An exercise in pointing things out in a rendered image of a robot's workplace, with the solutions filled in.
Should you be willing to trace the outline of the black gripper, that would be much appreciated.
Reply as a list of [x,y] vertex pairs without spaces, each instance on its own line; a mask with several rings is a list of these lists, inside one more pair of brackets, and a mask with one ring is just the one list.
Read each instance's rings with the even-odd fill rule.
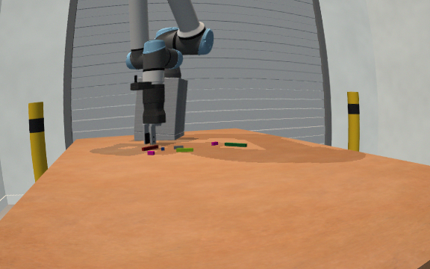
[[[131,90],[143,90],[143,139],[144,144],[156,144],[155,126],[161,126],[166,122],[166,114],[163,109],[165,103],[164,70],[143,72],[143,81],[131,83]],[[152,123],[152,124],[149,124]],[[150,134],[149,134],[150,126]],[[149,139],[150,136],[150,139]]]

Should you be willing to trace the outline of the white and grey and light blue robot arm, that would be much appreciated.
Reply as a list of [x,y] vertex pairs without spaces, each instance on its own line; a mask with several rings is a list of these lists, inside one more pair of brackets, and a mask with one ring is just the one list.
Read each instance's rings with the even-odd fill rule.
[[181,78],[183,55],[209,53],[214,33],[199,22],[191,0],[167,1],[178,28],[163,28],[149,40],[148,0],[128,0],[131,52],[126,65],[143,72],[164,70],[164,78]]

